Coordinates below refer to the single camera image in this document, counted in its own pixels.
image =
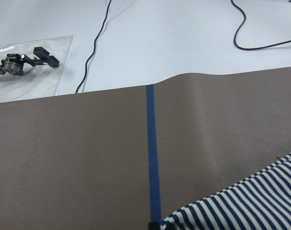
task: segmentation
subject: striped shirt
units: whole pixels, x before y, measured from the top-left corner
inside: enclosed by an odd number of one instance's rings
[[[177,230],[291,230],[291,153],[182,207],[160,223],[161,230],[170,224]]]

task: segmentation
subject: plastic bag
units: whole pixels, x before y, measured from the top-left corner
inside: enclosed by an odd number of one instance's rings
[[[32,67],[25,63],[23,76],[0,75],[0,103],[57,95],[74,39],[72,35],[0,46],[0,64],[7,54],[26,54],[33,59],[33,49],[37,46],[42,46],[59,60],[58,68]]]

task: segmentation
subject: black wire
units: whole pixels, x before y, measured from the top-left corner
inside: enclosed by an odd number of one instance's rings
[[[85,81],[85,79],[86,79],[86,76],[87,76],[87,70],[88,70],[88,69],[87,69],[87,65],[88,65],[89,60],[93,57],[93,55],[94,55],[95,52],[96,52],[96,44],[97,44],[97,40],[98,40],[98,38],[99,38],[99,36],[100,36],[100,34],[101,34],[103,28],[104,28],[104,25],[105,25],[105,22],[106,22],[106,19],[107,19],[107,15],[108,15],[108,9],[109,9],[109,6],[111,5],[111,2],[112,2],[112,0],[110,0],[109,3],[108,3],[107,10],[106,10],[106,15],[105,15],[105,18],[104,18],[104,21],[103,21],[102,27],[101,27],[101,29],[100,29],[100,31],[99,31],[97,37],[94,39],[93,52],[92,52],[92,54],[89,56],[89,58],[88,58],[88,59],[86,60],[86,62],[85,62],[85,75],[84,75],[84,78],[83,78],[83,80],[80,82],[80,84],[78,85],[77,90],[75,90],[75,93],[78,93],[78,90],[80,89],[80,87],[82,86],[82,84],[84,83],[84,81]]]
[[[281,43],[276,43],[276,44],[272,44],[272,45],[269,45],[269,46],[262,46],[262,47],[256,47],[256,48],[243,48],[241,46],[239,46],[236,42],[236,38],[237,38],[237,34],[240,30],[240,28],[242,27],[242,25],[245,23],[246,21],[246,14],[245,12],[239,7],[237,6],[233,0],[231,0],[231,3],[233,6],[235,6],[242,14],[243,14],[243,22],[241,23],[241,25],[238,27],[236,33],[235,33],[235,36],[234,36],[234,45],[238,48],[238,49],[242,49],[242,50],[258,50],[258,49],[265,49],[265,48],[269,48],[269,47],[273,47],[273,46],[279,46],[279,45],[282,45],[282,44],[286,44],[286,43],[290,43],[291,40],[289,41],[286,41],[286,42],[281,42]]]

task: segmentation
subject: white tabletop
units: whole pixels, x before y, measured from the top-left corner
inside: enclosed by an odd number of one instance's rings
[[[235,0],[247,14],[238,43],[291,40],[288,0]],[[0,1],[0,45],[76,35],[59,94],[74,93],[101,28],[107,0]],[[85,92],[146,85],[188,72],[231,74],[291,66],[291,43],[242,51],[242,14],[230,0],[113,0],[90,62]]]

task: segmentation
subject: blue tape strip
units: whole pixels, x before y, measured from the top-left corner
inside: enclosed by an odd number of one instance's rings
[[[159,172],[157,157],[154,86],[146,86],[147,142],[149,154],[151,222],[161,221]]]

